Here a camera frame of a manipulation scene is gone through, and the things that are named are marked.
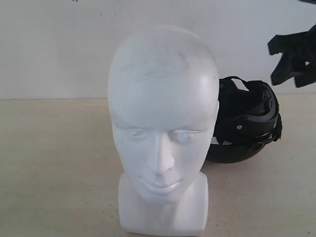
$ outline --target mannequin face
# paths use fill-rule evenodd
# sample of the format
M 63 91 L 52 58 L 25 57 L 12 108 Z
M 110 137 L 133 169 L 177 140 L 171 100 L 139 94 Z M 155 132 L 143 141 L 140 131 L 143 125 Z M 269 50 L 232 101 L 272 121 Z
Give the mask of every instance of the mannequin face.
M 171 52 L 167 57 L 161 54 L 159 43 L 146 46 L 147 38 L 140 38 L 141 47 L 134 39 L 126 51 L 121 47 L 112 64 L 109 103 L 113 137 L 138 194 L 151 203 L 170 204 L 181 198 L 204 163 L 219 108 L 218 76 L 213 58 L 202 53 L 203 44 L 200 54 L 190 54 L 198 46 L 187 44 L 190 35 L 184 37 L 183 45 L 173 38 L 159 41 L 155 37 Z M 130 47 L 138 58 L 128 58 Z M 151 61 L 137 63 L 142 57 Z

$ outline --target white mannequin head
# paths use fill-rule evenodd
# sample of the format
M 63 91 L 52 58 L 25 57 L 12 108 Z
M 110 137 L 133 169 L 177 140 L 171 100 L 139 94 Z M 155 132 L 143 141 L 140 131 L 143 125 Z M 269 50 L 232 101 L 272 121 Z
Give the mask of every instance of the white mannequin head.
M 154 26 L 123 41 L 109 74 L 114 142 L 146 201 L 178 201 L 198 175 L 213 136 L 219 79 L 193 33 Z

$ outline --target mannequin nose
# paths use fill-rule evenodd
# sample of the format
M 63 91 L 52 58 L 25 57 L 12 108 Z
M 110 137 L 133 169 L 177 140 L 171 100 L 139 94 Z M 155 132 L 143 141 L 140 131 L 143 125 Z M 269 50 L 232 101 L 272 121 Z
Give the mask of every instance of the mannequin nose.
M 167 134 L 160 135 L 157 139 L 155 153 L 149 157 L 148 166 L 156 176 L 161 176 L 174 167 L 171 141 Z

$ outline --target mannequin lips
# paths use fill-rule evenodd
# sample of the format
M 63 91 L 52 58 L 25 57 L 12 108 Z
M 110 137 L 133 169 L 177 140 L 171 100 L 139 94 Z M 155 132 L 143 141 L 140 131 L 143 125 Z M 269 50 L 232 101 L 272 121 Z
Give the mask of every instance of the mannequin lips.
M 155 194 L 168 194 L 170 192 L 172 192 L 172 190 L 174 190 L 180 183 L 181 180 L 176 181 L 175 183 L 171 184 L 171 185 L 159 185 L 159 184 L 153 184 L 150 183 L 142 178 L 140 178 L 140 180 L 142 181 L 142 183 L 146 186 L 146 188 L 151 191 L 152 193 Z

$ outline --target mannequin base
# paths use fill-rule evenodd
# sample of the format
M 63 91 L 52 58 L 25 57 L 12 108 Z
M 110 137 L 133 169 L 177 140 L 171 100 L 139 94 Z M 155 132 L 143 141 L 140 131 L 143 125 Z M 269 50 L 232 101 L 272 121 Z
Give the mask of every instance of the mannequin base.
M 198 237 L 208 212 L 207 177 L 199 173 L 181 199 L 170 205 L 145 202 L 122 174 L 118 187 L 121 227 L 128 233 L 161 237 Z

